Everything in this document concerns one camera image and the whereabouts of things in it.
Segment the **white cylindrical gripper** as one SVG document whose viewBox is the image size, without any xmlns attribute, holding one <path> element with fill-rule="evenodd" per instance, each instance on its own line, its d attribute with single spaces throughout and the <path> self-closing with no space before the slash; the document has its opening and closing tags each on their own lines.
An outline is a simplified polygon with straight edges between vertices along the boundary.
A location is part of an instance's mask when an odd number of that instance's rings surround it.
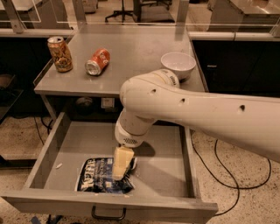
<svg viewBox="0 0 280 224">
<path fill-rule="evenodd" d="M 127 173 L 134 151 L 142 144 L 151 126 L 155 123 L 152 118 L 143 118 L 125 108 L 119 115 L 115 124 L 115 139 L 122 147 L 115 148 L 112 178 L 121 180 Z"/>
</svg>

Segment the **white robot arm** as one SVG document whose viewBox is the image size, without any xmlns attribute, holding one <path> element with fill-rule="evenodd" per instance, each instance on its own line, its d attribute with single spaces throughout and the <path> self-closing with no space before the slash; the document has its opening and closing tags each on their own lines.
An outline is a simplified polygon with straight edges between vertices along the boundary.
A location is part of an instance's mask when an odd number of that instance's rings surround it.
<svg viewBox="0 0 280 224">
<path fill-rule="evenodd" d="M 172 71 L 160 69 L 126 80 L 120 100 L 115 139 L 126 147 L 141 145 L 162 120 L 280 162 L 279 98 L 187 91 Z"/>
</svg>

